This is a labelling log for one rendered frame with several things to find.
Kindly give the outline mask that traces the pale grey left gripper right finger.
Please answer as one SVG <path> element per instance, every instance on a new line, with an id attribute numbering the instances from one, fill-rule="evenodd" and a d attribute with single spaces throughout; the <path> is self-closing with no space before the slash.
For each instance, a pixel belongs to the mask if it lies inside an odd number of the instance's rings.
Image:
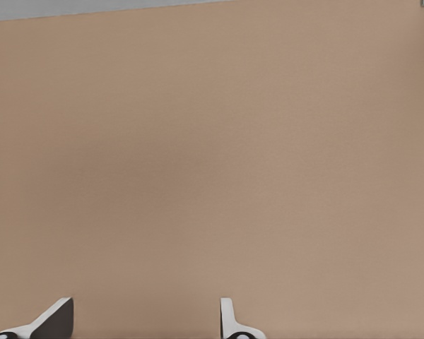
<path id="1" fill-rule="evenodd" d="M 232 299 L 220 298 L 220 339 L 266 339 L 259 329 L 237 321 Z"/>

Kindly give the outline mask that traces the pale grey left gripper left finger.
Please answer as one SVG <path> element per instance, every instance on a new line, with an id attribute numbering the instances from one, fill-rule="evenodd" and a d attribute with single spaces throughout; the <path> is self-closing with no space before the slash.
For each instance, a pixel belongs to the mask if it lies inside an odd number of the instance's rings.
<path id="1" fill-rule="evenodd" d="M 74 325 L 72 297 L 62 297 L 33 322 L 0 332 L 0 339 L 71 339 Z"/>

